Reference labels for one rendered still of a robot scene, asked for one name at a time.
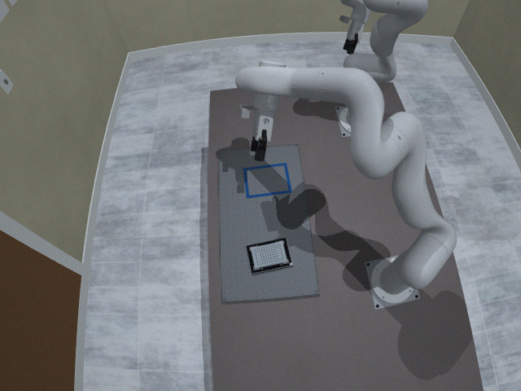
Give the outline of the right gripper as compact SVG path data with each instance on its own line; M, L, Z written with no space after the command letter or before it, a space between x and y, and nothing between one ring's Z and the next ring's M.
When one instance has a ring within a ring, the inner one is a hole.
M344 43L344 48L343 48L344 50L347 51L347 54L354 53L357 43L359 43L361 40L361 35L363 33L364 25L365 24L362 22L359 22L356 20L352 21L352 23L349 27L347 39ZM354 36L355 36L355 38L354 38Z

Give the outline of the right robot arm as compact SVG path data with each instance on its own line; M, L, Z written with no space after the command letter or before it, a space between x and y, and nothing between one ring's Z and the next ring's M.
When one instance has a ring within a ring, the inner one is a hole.
M386 13L374 23L370 35L370 47L375 55L355 53L344 60L344 68L358 68L377 82L388 82L396 76L396 61L393 47L398 35L419 22L427 13L428 0L340 0L352 7L351 19L341 15L339 20L348 24L349 20L367 23L371 11ZM346 117L347 116L347 117ZM351 119L348 108L339 115L342 127L351 133Z

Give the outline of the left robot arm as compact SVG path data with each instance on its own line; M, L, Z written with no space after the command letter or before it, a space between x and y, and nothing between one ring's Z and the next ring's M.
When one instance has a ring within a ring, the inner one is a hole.
M358 68L286 68L284 63L263 59L259 67L241 70L235 83L242 92L254 94L252 106L239 105L241 118L249 119L250 110L278 110L280 96L348 107L354 165L374 180L394 170L392 197L398 212L405 224L421 229L408 250L377 264L371 287L390 304L404 301L413 289L425 288L455 249L457 234L431 202L422 122L412 113L397 112L383 123L383 93L373 77Z

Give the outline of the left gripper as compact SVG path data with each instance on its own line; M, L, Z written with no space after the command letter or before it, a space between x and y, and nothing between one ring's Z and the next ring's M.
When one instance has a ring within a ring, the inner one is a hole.
M268 112L260 109L257 110L259 111L256 111L253 124L251 152L256 152L254 160L264 161L266 143L270 143L271 141L274 113L276 113L276 111Z

